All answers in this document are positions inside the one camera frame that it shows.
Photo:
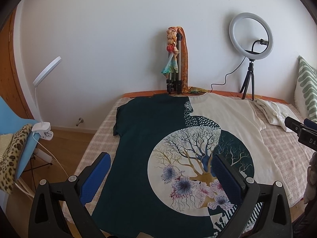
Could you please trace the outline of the light blue chair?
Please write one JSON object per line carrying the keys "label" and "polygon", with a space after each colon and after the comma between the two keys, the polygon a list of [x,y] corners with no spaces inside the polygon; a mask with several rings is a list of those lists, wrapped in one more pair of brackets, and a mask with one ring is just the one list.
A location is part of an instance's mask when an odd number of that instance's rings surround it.
{"label": "light blue chair", "polygon": [[1,191],[10,195],[31,159],[40,135],[32,132],[34,119],[17,116],[1,99]]}

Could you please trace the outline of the silver folded tripod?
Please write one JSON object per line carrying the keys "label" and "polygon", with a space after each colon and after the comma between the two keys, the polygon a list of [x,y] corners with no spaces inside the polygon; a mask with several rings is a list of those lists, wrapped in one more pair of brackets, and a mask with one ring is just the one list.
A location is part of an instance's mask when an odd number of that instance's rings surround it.
{"label": "silver folded tripod", "polygon": [[173,91],[179,95],[182,91],[182,77],[181,77],[181,55],[183,36],[174,29],[168,30],[168,62],[164,68],[164,73],[167,75],[167,92],[171,94]]}

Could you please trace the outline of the green leaf pattern pillow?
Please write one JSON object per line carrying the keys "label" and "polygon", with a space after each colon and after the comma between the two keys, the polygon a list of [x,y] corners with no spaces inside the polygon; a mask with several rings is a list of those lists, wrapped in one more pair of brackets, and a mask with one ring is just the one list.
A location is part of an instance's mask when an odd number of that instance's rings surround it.
{"label": "green leaf pattern pillow", "polygon": [[316,69],[299,56],[299,68],[294,92],[294,102],[303,118],[316,123],[317,82]]}

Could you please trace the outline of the crumpled white shirt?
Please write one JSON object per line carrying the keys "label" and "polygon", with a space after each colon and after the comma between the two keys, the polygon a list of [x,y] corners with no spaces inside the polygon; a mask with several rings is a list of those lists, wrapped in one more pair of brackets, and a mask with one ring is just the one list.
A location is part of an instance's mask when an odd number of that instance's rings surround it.
{"label": "crumpled white shirt", "polygon": [[285,132],[291,132],[285,125],[286,117],[291,117],[297,121],[299,119],[293,111],[285,104],[255,99],[255,106],[264,114],[270,125],[280,126]]}

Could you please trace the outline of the orange floral bed sheet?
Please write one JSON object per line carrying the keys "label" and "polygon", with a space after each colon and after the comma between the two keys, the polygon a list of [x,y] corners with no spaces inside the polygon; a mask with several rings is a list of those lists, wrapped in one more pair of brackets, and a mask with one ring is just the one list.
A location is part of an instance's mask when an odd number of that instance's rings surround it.
{"label": "orange floral bed sheet", "polygon": [[[154,96],[154,95],[167,94],[167,93],[168,92],[166,90],[139,91],[139,92],[125,93],[121,97],[122,98],[150,97],[150,96]],[[215,93],[215,94],[221,95],[221,96],[225,96],[225,97],[242,98],[242,93],[238,93],[238,92],[215,90],[215,91],[212,91],[212,93]],[[272,98],[272,97],[255,95],[254,98],[255,99],[263,99],[266,101],[278,102],[278,103],[282,103],[282,104],[288,104],[288,102],[286,102],[282,99],[277,99],[277,98]]]}

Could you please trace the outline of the colourful orange scarf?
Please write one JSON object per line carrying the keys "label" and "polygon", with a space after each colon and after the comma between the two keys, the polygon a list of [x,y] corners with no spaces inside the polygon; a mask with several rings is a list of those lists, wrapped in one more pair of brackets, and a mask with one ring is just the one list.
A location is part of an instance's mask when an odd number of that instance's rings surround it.
{"label": "colourful orange scarf", "polygon": [[[181,55],[182,91],[181,91],[181,93],[188,93],[188,94],[198,95],[198,94],[202,94],[202,93],[208,92],[208,90],[205,90],[205,89],[202,89],[202,88],[197,88],[197,87],[194,87],[194,86],[188,86],[188,53],[187,53],[185,32],[184,32],[183,28],[180,27],[180,26],[169,27],[167,29],[167,45],[168,45],[168,30],[169,29],[174,29],[175,31],[178,31],[183,36],[182,42],[181,42],[181,48],[182,48],[182,55]],[[165,75],[164,68],[161,71],[161,73],[163,75]]]}

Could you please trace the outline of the metal door stopper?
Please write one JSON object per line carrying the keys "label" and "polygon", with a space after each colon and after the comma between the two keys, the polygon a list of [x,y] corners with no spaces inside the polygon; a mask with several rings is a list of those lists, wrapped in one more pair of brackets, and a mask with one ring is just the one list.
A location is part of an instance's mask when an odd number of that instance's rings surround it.
{"label": "metal door stopper", "polygon": [[83,120],[82,118],[79,118],[79,119],[78,119],[78,122],[76,123],[76,127],[78,127],[79,124],[81,124],[81,123],[83,123],[83,122],[84,122],[84,120]]}

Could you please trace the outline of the small black tripod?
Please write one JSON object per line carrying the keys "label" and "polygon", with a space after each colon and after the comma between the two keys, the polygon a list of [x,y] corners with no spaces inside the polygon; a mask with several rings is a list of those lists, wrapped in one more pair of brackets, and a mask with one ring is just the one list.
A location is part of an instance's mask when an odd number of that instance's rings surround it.
{"label": "small black tripod", "polygon": [[241,99],[246,98],[249,83],[251,83],[251,99],[254,100],[255,99],[255,78],[254,78],[254,60],[253,59],[249,59],[248,71],[240,90],[240,93],[242,94]]}

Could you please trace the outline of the leopard print cloth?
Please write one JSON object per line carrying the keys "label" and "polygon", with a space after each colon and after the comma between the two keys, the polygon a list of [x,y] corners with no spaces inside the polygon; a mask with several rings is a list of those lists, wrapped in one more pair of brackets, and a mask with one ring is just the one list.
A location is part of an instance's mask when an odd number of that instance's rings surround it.
{"label": "leopard print cloth", "polygon": [[1,134],[1,190],[9,195],[13,192],[20,154],[31,129],[32,125],[26,124],[15,133]]}

